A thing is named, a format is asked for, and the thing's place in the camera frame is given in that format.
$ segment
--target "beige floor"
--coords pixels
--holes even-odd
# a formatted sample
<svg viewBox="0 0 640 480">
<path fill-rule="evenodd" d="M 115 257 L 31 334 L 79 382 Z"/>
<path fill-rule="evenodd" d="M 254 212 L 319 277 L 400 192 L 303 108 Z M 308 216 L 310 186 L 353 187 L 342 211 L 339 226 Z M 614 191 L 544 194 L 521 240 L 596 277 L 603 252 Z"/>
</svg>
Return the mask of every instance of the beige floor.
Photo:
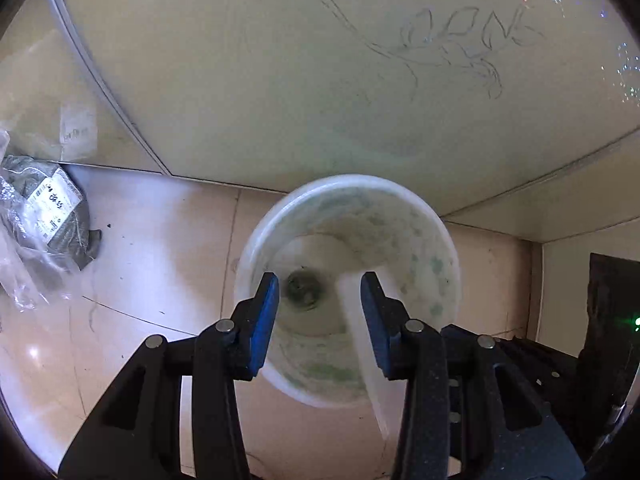
<svg viewBox="0 0 640 480">
<path fill-rule="evenodd" d="M 75 300 L 18 312 L 0 298 L 0 387 L 32 449 L 57 469 L 86 414 L 147 335 L 180 339 L 233 310 L 242 247 L 279 195 L 96 168 L 71 168 L 88 196 L 99 258 Z M 526 332 L 530 245 L 448 225 L 460 256 L 458 324 L 510 337 Z M 190 381 L 181 448 L 193 473 Z M 383 443 L 369 406 L 320 410 L 262 377 L 237 386 L 248 453 L 279 480 L 370 479 Z"/>
</svg>

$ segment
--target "gray cloth in plastic bag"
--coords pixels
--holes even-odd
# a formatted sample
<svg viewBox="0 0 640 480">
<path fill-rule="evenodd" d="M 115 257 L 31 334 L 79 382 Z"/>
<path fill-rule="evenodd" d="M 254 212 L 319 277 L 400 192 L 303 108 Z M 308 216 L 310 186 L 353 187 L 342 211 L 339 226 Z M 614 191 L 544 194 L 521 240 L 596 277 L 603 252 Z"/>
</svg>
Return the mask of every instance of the gray cloth in plastic bag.
<svg viewBox="0 0 640 480">
<path fill-rule="evenodd" d="M 35 160 L 30 156 L 8 155 L 2 162 L 4 180 L 25 199 L 38 189 L 43 180 L 53 177 L 57 170 L 63 172 L 55 162 Z M 89 205 L 81 192 L 78 194 L 78 198 L 80 197 L 80 202 L 48 240 L 47 245 L 51 253 L 70 256 L 82 270 L 90 261 L 95 260 L 102 232 L 89 231 Z"/>
</svg>

